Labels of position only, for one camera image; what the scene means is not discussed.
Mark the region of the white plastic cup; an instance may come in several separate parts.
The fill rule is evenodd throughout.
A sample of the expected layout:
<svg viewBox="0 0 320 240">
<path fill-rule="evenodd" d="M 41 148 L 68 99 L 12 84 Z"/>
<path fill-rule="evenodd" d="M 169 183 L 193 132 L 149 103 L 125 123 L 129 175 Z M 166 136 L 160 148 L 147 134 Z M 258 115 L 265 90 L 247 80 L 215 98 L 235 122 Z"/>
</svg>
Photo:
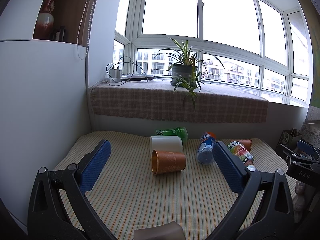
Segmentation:
<svg viewBox="0 0 320 240">
<path fill-rule="evenodd" d="M 153 151 L 183 152 L 183 143 L 180 137 L 171 136 L 151 136 L 150 137 L 150 154 Z"/>
</svg>

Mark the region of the striped table cloth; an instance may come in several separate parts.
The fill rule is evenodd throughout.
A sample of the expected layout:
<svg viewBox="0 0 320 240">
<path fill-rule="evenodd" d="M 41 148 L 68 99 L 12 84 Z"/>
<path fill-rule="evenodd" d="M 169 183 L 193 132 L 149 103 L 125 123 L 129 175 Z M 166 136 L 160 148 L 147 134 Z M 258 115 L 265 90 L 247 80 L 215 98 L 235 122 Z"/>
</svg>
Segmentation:
<svg viewBox="0 0 320 240">
<path fill-rule="evenodd" d="M 196 139 L 189 139 L 184 145 L 183 171 L 154 175 L 150 138 L 97 131 L 81 136 L 55 170 L 79 163 L 101 140 L 110 142 L 111 155 L 93 189 L 85 195 L 117 239 L 136 239 L 146 229 L 167 237 L 168 228 L 174 223 L 182 228 L 186 239 L 208 239 L 238 197 L 217 163 L 202 165 L 197 161 L 200 143 Z M 296 182 L 286 174 L 287 164 L 275 150 L 253 138 L 251 155 L 253 165 L 260 172 L 284 171 L 293 200 Z M 262 197 L 263 192 L 258 192 L 243 229 L 250 226 Z"/>
</svg>

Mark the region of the blue orange drink bottle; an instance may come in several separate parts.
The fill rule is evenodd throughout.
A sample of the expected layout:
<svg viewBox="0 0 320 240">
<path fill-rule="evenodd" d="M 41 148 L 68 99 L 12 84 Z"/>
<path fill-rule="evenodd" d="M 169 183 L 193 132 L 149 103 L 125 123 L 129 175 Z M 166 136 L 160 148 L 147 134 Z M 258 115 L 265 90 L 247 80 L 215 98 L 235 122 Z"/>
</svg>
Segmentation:
<svg viewBox="0 0 320 240">
<path fill-rule="evenodd" d="M 197 160 L 203 165 L 213 163 L 213 146 L 216 142 L 216 135 L 212 132 L 205 132 L 200 137 L 200 145 L 197 150 Z"/>
</svg>

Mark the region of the white charger plug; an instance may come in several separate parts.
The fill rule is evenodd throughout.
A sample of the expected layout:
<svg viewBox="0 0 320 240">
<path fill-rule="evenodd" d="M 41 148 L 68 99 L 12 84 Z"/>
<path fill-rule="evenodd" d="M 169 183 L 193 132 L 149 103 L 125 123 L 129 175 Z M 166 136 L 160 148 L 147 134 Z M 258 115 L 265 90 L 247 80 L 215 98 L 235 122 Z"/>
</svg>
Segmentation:
<svg viewBox="0 0 320 240">
<path fill-rule="evenodd" d="M 112 66 L 109 70 L 109 76 L 112 82 L 120 82 L 122 70 L 119 67 Z"/>
</svg>

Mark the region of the small dark shelf object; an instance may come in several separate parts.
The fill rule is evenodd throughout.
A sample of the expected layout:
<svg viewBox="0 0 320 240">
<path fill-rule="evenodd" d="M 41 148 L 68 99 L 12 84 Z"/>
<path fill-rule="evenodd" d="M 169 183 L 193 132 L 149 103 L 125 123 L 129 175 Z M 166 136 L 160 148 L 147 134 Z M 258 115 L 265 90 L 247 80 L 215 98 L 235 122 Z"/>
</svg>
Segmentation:
<svg viewBox="0 0 320 240">
<path fill-rule="evenodd" d="M 61 25 L 59 29 L 54 29 L 51 34 L 52 41 L 63 42 L 65 40 L 66 29 L 64 25 Z"/>
</svg>

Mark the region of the grapefruit juice bottle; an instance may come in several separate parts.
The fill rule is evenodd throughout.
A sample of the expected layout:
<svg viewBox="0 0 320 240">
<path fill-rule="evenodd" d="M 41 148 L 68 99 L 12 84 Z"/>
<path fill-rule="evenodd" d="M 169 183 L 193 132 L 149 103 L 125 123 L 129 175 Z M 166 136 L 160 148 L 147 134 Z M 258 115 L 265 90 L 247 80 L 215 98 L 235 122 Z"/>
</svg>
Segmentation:
<svg viewBox="0 0 320 240">
<path fill-rule="evenodd" d="M 231 141 L 227 145 L 227 148 L 233 155 L 237 156 L 245 166 L 253 165 L 254 157 L 241 141 Z"/>
</svg>

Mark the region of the green printed box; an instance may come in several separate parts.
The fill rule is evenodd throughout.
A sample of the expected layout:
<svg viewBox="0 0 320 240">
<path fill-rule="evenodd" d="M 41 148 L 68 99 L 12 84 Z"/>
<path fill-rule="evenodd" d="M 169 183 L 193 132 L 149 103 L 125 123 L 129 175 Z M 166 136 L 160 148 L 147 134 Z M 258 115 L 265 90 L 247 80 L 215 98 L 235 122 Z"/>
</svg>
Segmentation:
<svg viewBox="0 0 320 240">
<path fill-rule="evenodd" d="M 279 144 L 283 144 L 287 148 L 295 148 L 297 142 L 302 138 L 302 134 L 295 128 L 283 130 L 279 139 Z"/>
</svg>

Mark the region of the orange paper cup far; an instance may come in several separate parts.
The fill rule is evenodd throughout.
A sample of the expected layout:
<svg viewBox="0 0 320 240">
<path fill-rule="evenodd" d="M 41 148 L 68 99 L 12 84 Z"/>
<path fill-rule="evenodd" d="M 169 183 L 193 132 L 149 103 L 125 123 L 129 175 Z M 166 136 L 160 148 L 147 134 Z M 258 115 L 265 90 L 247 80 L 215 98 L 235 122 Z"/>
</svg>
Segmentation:
<svg viewBox="0 0 320 240">
<path fill-rule="evenodd" d="M 248 150 L 248 152 L 251 152 L 252 149 L 252 140 L 251 139 L 231 139 L 230 142 L 237 141 L 243 144 L 243 146 Z"/>
</svg>

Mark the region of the plaid windowsill cloth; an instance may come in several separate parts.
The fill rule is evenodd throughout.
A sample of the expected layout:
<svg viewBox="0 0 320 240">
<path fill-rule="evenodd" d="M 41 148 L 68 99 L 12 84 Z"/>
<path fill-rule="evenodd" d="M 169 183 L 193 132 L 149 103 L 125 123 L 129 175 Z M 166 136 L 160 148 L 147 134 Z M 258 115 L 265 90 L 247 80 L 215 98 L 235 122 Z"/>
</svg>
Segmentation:
<svg viewBox="0 0 320 240">
<path fill-rule="evenodd" d="M 184 88 L 169 81 L 96 85 L 90 93 L 93 113 L 160 121 L 199 123 L 265 122 L 268 101 L 237 88 L 204 84 L 192 100 Z"/>
</svg>

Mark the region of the orange paper cup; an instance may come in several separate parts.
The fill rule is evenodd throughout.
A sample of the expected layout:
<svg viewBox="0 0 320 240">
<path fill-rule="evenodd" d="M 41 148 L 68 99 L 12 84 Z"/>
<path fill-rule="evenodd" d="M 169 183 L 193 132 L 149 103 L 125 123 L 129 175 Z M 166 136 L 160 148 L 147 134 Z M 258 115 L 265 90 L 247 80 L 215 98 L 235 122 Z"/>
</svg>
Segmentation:
<svg viewBox="0 0 320 240">
<path fill-rule="evenodd" d="M 154 175 L 180 172 L 186 167 L 186 157 L 181 152 L 157 151 L 151 154 L 151 169 Z"/>
<path fill-rule="evenodd" d="M 252 149 L 252 140 L 251 139 L 231 139 L 230 142 L 237 141 L 243 144 L 243 146 L 248 150 L 248 152 L 251 152 Z"/>
</svg>

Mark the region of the red white ceramic vase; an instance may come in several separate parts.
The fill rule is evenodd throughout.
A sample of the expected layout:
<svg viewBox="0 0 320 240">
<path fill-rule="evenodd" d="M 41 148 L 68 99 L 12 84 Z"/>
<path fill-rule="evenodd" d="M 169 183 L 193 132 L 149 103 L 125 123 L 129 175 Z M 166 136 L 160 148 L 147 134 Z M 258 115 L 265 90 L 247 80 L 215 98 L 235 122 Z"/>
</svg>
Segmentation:
<svg viewBox="0 0 320 240">
<path fill-rule="evenodd" d="M 50 37 L 54 25 L 54 16 L 52 14 L 55 8 L 56 0 L 43 0 L 39 11 L 33 38 L 38 40 L 47 40 Z"/>
</svg>

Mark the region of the green tea bottle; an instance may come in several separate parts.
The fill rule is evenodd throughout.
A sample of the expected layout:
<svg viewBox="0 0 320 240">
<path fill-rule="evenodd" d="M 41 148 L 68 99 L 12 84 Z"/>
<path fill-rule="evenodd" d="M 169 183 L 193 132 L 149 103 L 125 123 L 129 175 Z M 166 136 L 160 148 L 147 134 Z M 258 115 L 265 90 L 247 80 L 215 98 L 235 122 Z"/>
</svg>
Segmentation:
<svg viewBox="0 0 320 240">
<path fill-rule="evenodd" d="M 157 129 L 157 136 L 178 136 L 183 143 L 186 143 L 188 140 L 188 131 L 185 127 L 176 127 L 168 129 Z"/>
</svg>

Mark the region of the white lace cloth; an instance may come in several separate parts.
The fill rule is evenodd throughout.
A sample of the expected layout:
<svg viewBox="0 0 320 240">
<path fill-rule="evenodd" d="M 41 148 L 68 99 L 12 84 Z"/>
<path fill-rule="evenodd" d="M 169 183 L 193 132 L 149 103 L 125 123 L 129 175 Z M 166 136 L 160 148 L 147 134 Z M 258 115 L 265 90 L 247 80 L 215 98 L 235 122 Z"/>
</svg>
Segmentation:
<svg viewBox="0 0 320 240">
<path fill-rule="evenodd" d="M 319 119 L 319 108 L 310 105 L 301 128 L 301 133 L 303 140 L 315 147 L 319 147 L 320 143 Z"/>
</svg>

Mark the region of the potted spider plant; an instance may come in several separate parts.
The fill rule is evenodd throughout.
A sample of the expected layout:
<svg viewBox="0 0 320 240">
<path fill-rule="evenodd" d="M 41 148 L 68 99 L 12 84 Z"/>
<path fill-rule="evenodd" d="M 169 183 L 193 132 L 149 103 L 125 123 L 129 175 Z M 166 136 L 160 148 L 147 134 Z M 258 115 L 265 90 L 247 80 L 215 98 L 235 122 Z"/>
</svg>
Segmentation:
<svg viewBox="0 0 320 240">
<path fill-rule="evenodd" d="M 201 71 L 199 67 L 206 69 L 205 59 L 200 59 L 197 52 L 193 51 L 193 46 L 189 46 L 188 40 L 178 41 L 174 38 L 171 41 L 176 46 L 175 49 L 169 48 L 160 49 L 155 57 L 164 55 L 172 58 L 173 62 L 166 70 L 172 71 L 172 82 L 174 90 L 178 87 L 187 91 L 187 95 L 183 98 L 183 103 L 186 103 L 187 98 L 190 98 L 193 106 L 196 106 L 198 93 L 201 91 Z"/>
</svg>

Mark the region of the orange paper cup near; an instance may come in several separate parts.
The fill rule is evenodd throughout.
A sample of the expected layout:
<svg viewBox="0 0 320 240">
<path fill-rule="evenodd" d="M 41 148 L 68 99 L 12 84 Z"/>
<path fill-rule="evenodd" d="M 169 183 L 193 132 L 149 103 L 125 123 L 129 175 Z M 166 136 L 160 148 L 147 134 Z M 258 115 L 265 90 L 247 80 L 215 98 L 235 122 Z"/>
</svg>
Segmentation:
<svg viewBox="0 0 320 240">
<path fill-rule="evenodd" d="M 157 151 L 151 154 L 151 169 L 154 175 L 180 172 L 186 167 L 186 157 L 181 152 Z"/>
</svg>

